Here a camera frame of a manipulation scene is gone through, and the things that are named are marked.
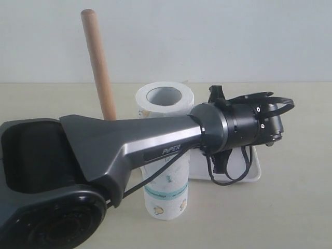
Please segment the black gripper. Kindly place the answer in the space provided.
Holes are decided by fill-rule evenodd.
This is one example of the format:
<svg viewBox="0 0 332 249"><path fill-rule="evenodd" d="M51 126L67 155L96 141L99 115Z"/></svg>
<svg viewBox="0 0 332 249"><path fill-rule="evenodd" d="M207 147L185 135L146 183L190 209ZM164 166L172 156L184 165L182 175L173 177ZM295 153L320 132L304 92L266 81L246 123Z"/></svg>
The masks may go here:
<svg viewBox="0 0 332 249"><path fill-rule="evenodd" d="M282 138L283 124L277 103L261 104L258 113L259 131L255 145L272 146Z"/></svg>

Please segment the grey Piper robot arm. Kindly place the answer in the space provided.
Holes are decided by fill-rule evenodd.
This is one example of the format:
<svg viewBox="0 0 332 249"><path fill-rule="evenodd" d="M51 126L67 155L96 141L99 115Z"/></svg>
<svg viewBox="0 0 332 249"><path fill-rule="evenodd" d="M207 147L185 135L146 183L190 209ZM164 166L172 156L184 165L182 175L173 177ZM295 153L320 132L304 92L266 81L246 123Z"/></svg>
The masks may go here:
<svg viewBox="0 0 332 249"><path fill-rule="evenodd" d="M282 137L274 99L203 103L189 115L106 121L69 115L1 125L1 248L75 248L132 190L132 170L192 148L210 176L236 147Z"/></svg>

